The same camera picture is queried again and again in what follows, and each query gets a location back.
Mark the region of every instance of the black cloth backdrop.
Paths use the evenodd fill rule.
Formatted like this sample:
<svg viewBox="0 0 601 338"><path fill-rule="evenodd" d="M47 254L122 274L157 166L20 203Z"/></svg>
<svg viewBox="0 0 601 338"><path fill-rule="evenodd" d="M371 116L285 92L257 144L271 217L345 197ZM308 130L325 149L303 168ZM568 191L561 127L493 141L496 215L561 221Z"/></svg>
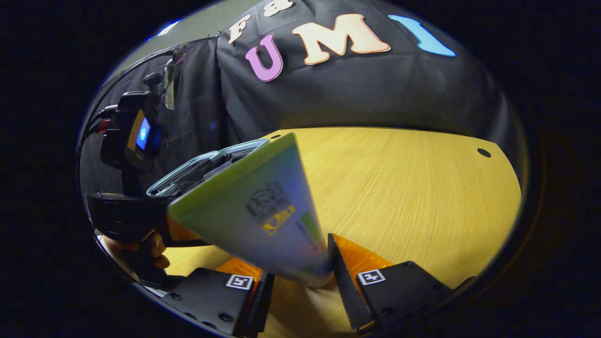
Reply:
<svg viewBox="0 0 601 338"><path fill-rule="evenodd" d="M156 159L153 172L140 177L144 188L202 153L278 129L317 126L410 128L489 140L499 145L522 181L523 140L503 90L463 46L428 21L378 0L294 1L271 17L263 15L263 6L261 2L241 13L216 38L189 43L176 109L159 108L169 147ZM362 14L391 50L357 54L348 40L344 55L322 46L330 59L306 65L302 39L291 31L308 22L333 29L336 17L347 13ZM251 18L242 36L228 44L228 28L247 14ZM389 19L391 14L417 20L456 57L420 49L419 40ZM245 54L258 47L259 59L269 68L271 60L259 41L270 33L284 68L273 81L263 82ZM145 90L143 77L161 71L168 59L151 60L120 79L94 114L116 104L126 91ZM121 193L120 172L100 160L100 139L93 135L85 143L82 191Z"/></svg>

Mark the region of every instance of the letter m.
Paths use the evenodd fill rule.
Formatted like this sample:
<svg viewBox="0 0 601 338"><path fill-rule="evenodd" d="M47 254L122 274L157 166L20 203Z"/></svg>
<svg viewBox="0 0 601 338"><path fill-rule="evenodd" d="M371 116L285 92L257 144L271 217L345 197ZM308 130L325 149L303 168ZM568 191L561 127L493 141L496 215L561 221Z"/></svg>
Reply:
<svg viewBox="0 0 601 338"><path fill-rule="evenodd" d="M329 48L338 55L344 55L346 41L350 37L353 45L350 50L355 53L367 54L386 52L390 45L380 41L363 21L361 14L342 14L336 17L334 30L318 25L314 22L306 23L292 30L292 34L299 35L307 50L306 64L317 64L330 58L319 43Z"/></svg>

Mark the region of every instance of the wooden table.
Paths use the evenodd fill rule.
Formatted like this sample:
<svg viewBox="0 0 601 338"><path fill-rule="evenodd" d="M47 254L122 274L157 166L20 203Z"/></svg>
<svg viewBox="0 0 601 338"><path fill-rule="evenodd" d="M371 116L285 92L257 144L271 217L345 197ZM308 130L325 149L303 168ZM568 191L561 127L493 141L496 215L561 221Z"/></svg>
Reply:
<svg viewBox="0 0 601 338"><path fill-rule="evenodd" d="M267 137L290 132L324 236L336 233L393 263L413 260L455 288L489 264L512 229L520 188L494 143L391 128L287 129ZM231 257L216 247L165 255L167 273L177 275ZM308 289L276 278L260 337L355 335L335 282Z"/></svg>

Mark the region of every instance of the hand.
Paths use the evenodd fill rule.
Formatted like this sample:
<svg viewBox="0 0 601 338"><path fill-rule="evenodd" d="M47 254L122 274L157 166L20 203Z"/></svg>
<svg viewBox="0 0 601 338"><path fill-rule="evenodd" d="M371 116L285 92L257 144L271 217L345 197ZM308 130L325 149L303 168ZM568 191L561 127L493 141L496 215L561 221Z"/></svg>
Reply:
<svg viewBox="0 0 601 338"><path fill-rule="evenodd" d="M104 242L106 244L106 248L113 254L115 257L123 258L123 251L138 251L140 249L140 245L137 243L125 243L116 241L107 236L104 236ZM144 248L143 250L148 250L148 253L151 257L154 257L156 260L154 261L154 265L159 269L165 269L170 265L169 260L163 252L165 252L165 244L163 243L163 238L160 236L158 232L153 232L149 236L149 247Z"/></svg>

